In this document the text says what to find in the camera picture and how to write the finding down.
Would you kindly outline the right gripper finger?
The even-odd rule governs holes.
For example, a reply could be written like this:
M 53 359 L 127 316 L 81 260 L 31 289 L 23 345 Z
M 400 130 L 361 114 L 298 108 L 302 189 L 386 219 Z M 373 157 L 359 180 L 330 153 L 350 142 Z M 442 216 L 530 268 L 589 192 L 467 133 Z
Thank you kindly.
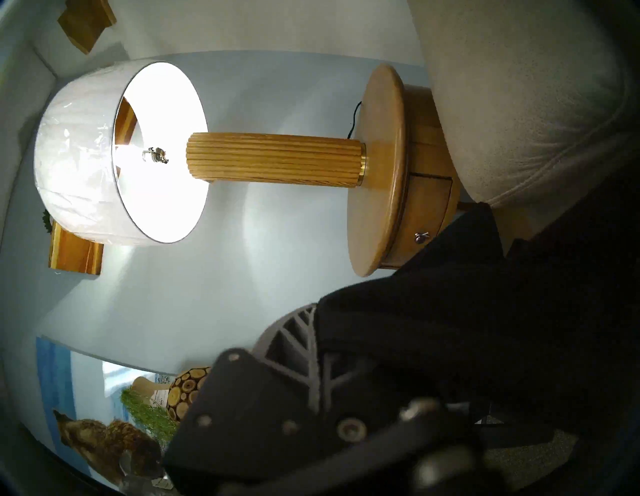
M 307 407 L 315 413 L 329 412 L 337 392 L 378 364 L 349 353 L 321 353 L 318 348 L 316 304 L 309 304 L 281 317 L 258 338 L 252 355 L 288 382 L 301 387 Z

